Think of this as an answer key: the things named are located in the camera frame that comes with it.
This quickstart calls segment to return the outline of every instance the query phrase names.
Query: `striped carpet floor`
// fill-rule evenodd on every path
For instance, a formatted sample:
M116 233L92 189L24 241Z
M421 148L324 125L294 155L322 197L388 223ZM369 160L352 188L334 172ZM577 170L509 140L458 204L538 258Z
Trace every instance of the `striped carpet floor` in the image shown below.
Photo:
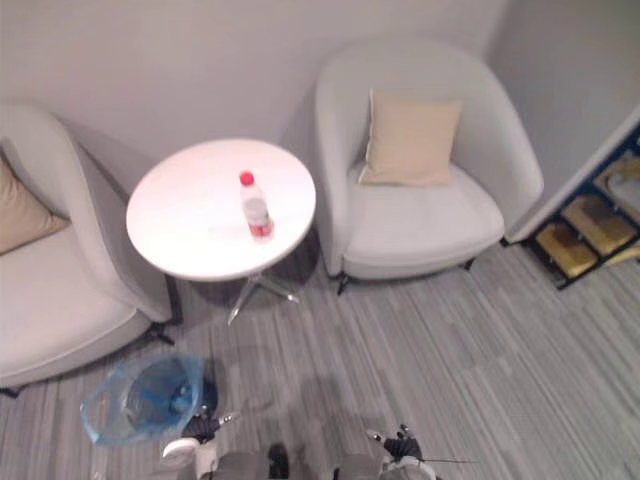
M640 266L603 269L563 292L520 247L469 273L350 285L335 294L315 236L273 274L301 305L258 291L228 328L240 283L179 283L175 350L210 360L222 452L285 443L293 477L331 478L347 453L380 455L366 428L406 422L453 479L640 478ZM0 398L0 478L174 479L164 439L92 446L79 405L125 359L173 351L137 341ZM186 474L178 475L187 478Z

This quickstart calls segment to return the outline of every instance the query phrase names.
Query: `plastic water bottle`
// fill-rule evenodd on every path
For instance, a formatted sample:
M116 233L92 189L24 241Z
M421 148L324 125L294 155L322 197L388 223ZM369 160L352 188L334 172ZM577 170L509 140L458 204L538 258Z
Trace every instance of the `plastic water bottle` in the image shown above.
M242 209L251 235L256 239L268 238L273 230L273 222L269 218L267 202L262 190L256 185L251 172L242 172L240 183L242 184Z

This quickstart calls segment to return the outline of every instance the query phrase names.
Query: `beige throw pillow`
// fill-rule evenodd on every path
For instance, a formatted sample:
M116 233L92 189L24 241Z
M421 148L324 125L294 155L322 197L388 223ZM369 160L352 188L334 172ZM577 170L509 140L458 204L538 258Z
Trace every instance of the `beige throw pillow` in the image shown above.
M371 91L366 165L358 183L445 185L462 102Z
M53 215L0 158L0 254L63 229Z

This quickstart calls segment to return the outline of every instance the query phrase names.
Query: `armchair seat cushion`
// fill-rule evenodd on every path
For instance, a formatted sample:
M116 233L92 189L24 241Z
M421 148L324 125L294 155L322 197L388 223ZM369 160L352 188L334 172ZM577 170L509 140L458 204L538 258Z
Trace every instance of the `armchair seat cushion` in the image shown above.
M504 235L493 198L451 164L451 183L366 186L349 175L351 238L345 273L393 278L433 272L480 253Z
M0 271L3 377L76 354L136 314L91 282L71 226L2 255Z

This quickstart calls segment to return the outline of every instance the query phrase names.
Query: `armchair backrest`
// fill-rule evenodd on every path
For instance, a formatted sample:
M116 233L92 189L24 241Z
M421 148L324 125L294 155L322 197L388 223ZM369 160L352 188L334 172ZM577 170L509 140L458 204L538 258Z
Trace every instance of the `armchair backrest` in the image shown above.
M50 210L69 218L57 168L69 148L66 133L35 108L3 102L0 109L1 145L11 168Z
M316 128L332 139L326 168L361 160L369 127L372 89L413 93L433 100L462 100L452 161L496 200L507 230L542 191L542 176L522 123L502 85L479 59L426 38L383 39L336 55L316 88Z

